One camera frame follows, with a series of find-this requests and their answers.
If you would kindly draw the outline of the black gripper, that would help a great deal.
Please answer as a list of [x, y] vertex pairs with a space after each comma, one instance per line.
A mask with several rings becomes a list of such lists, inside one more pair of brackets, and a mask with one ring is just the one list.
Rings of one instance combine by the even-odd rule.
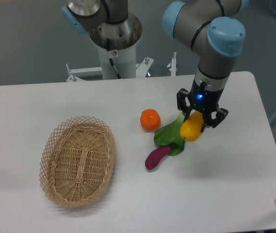
[[[216, 128], [229, 113], [227, 109], [219, 107], [219, 100], [224, 88], [214, 90], [207, 81], [194, 80], [190, 92], [181, 88], [177, 93], [178, 109], [184, 115], [184, 120], [189, 118], [192, 110], [202, 113], [202, 133], [206, 128]], [[216, 112], [215, 118], [212, 118], [213, 112]]]

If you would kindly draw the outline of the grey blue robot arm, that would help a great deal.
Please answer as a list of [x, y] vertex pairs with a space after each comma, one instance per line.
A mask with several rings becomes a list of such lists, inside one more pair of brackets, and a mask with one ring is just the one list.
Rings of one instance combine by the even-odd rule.
[[[200, 112], [202, 128], [217, 127], [228, 114], [218, 102], [246, 36], [244, 25], [233, 15], [247, 4], [245, 0], [176, 1], [163, 14], [164, 31], [200, 57], [192, 88], [181, 89], [177, 103], [185, 118], [193, 110]], [[126, 0], [70, 0], [62, 14], [76, 33], [89, 34], [102, 53], [103, 78], [136, 77], [136, 59], [124, 52], [135, 49], [142, 25], [129, 12]]]

